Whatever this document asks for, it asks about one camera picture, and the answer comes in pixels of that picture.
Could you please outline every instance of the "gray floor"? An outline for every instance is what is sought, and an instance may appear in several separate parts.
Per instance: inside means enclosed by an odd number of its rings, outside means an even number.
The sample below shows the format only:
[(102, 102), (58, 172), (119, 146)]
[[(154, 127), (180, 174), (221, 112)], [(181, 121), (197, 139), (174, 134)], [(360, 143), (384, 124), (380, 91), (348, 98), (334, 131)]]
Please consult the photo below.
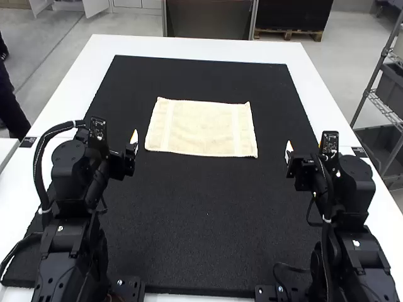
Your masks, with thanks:
[[(362, 6), (367, 0), (359, 1)], [(344, 0), (335, 1), (343, 6)], [(302, 42), (341, 111), (351, 120), (363, 90), (393, 26), (390, 16), (333, 11), (322, 42), (293, 35)], [(16, 96), (34, 122), (93, 33), (162, 35), (161, 17), (137, 14), (100, 14), (86, 19), (79, 12), (44, 11), (37, 19), (29, 10), (0, 9), (0, 29), (11, 52), (6, 61)], [(283, 41), (281, 35), (265, 40)], [(385, 118), (367, 103), (358, 126), (385, 124)], [(6, 137), (0, 131), (0, 137)], [(394, 193), (403, 209), (403, 191)]]

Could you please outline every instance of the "black pants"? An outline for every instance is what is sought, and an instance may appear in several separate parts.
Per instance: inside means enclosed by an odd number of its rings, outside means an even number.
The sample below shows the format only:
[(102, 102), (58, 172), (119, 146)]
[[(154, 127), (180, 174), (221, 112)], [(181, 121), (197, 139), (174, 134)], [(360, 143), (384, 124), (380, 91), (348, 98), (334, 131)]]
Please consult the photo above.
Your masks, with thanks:
[(0, 54), (2, 53), (8, 53), (8, 49), (6, 44), (4, 43), (4, 40), (1, 36), (1, 31), (0, 31)]
[(22, 141), (31, 125), (26, 119), (20, 104), (18, 104), (13, 91), (14, 87), (6, 67), (3, 61), (0, 60), (0, 120), (4, 122), (10, 131), (11, 137), (16, 137)]

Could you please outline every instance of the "black mat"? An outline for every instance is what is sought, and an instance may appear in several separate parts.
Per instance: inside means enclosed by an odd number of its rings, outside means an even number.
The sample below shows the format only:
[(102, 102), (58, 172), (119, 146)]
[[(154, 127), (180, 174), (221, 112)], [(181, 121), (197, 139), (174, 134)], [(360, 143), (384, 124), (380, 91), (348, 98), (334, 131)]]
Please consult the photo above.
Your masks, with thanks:
[[(145, 151), (158, 96), (250, 101), (259, 158)], [(309, 194), (285, 178), (284, 152), (288, 139), (301, 152), (317, 142), (285, 65), (115, 57), (92, 115), (108, 120), (115, 150), (135, 127), (140, 133), (134, 177), (105, 191), (111, 273), (138, 275), (147, 291), (251, 296), (255, 285), (274, 283), (275, 262), (309, 266), (319, 231), (305, 222)], [(28, 232), (39, 226), (34, 220)], [(33, 286), (38, 260), (37, 249), (16, 256), (4, 284)]]

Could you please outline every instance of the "towel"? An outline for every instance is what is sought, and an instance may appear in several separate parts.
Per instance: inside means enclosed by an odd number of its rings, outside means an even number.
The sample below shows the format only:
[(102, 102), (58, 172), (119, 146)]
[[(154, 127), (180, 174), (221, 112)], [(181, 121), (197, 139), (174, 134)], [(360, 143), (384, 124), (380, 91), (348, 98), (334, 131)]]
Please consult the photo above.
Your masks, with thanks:
[(158, 98), (145, 149), (212, 157), (258, 157), (251, 105)]

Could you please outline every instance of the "metal bracket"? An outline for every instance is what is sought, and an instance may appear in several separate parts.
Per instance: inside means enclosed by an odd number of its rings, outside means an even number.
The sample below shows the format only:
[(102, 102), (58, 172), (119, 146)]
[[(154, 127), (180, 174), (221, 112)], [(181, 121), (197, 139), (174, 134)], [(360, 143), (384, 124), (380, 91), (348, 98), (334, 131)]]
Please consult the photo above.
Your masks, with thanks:
[(111, 294), (121, 297), (124, 302), (143, 302), (145, 282), (136, 276), (117, 276), (111, 281)]
[(308, 302), (305, 292), (297, 288), (291, 288), (288, 294), (291, 300), (288, 300), (285, 290), (279, 284), (257, 285), (254, 289), (254, 300), (255, 302)]

